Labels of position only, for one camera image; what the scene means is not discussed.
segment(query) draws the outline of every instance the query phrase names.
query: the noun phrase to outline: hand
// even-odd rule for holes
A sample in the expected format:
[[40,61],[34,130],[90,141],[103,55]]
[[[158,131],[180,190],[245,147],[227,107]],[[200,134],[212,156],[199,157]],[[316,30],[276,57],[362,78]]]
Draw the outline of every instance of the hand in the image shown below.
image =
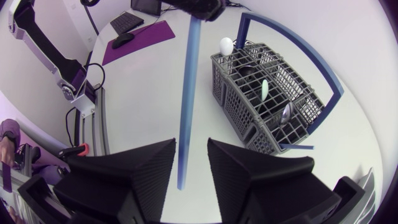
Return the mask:
[[14,208],[10,207],[10,210],[8,212],[12,218],[12,220],[16,223],[16,224],[23,224],[24,221],[22,221],[21,218],[18,217],[18,215],[15,213]]
[[0,141],[0,158],[1,162],[12,167],[14,165],[14,142],[10,141],[7,136]]

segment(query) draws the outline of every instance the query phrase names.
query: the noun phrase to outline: gray plastic basket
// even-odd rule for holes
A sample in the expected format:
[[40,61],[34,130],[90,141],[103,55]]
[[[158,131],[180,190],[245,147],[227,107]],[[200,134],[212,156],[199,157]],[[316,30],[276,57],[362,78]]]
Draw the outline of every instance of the gray plastic basket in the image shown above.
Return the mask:
[[[215,54],[211,59],[213,95],[248,149],[266,154],[281,153],[285,150],[279,143],[297,144],[308,136],[307,120],[312,121],[313,110],[305,107],[310,108],[313,101],[321,101],[279,54],[265,44],[247,44],[244,50],[234,49],[229,56]],[[254,72],[244,77],[238,71],[248,65]],[[269,93],[261,101],[264,79],[268,82]],[[291,101],[297,110],[289,124],[281,129],[280,116]]]

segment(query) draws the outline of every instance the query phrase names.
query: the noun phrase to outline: keyboard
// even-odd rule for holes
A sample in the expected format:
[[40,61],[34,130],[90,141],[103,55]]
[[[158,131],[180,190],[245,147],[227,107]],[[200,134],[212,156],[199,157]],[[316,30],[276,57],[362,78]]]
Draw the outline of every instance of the keyboard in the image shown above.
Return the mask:
[[143,19],[128,12],[124,12],[111,21],[111,25],[118,35],[128,32],[143,23]]

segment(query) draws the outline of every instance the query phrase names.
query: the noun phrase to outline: basket handle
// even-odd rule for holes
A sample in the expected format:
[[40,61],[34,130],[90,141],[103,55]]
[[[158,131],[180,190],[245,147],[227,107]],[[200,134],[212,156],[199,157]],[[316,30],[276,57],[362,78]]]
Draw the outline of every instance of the basket handle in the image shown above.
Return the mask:
[[333,96],[330,98],[328,104],[322,110],[318,118],[307,128],[308,133],[312,134],[314,130],[316,130],[323,122],[323,120],[329,115],[329,113],[336,106],[337,102],[343,95],[344,90],[341,86],[341,83],[338,81],[335,73],[332,71],[329,65],[325,62],[321,55],[313,47],[311,47],[309,43],[307,43],[305,40],[303,40],[300,36],[291,31],[286,26],[283,26],[282,24],[264,16],[260,16],[252,12],[242,13],[238,37],[236,39],[236,48],[241,49],[244,47],[246,37],[248,36],[250,20],[260,22],[266,26],[273,28],[274,30],[280,32],[282,35],[291,40],[295,45],[297,45],[311,59],[315,66],[317,66],[323,77],[325,77],[326,81],[328,82],[330,88],[332,89]]

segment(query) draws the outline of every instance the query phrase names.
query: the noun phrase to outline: purple mat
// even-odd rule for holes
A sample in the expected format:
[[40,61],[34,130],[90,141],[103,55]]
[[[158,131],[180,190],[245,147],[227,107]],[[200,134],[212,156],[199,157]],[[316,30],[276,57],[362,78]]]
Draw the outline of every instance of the purple mat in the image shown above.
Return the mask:
[[159,42],[169,40],[175,37],[173,31],[166,21],[160,21],[153,25],[151,24],[138,30],[134,30],[130,33],[136,35],[136,37],[132,41],[124,44],[118,49],[112,49],[112,43],[114,40],[109,41],[108,46],[106,46],[102,65],[106,65],[107,63],[110,63],[129,53],[133,53],[137,50],[143,49],[144,47],[148,47],[153,44],[157,44]]
[[6,192],[12,192],[11,185],[11,168],[9,165],[2,163],[2,187]]

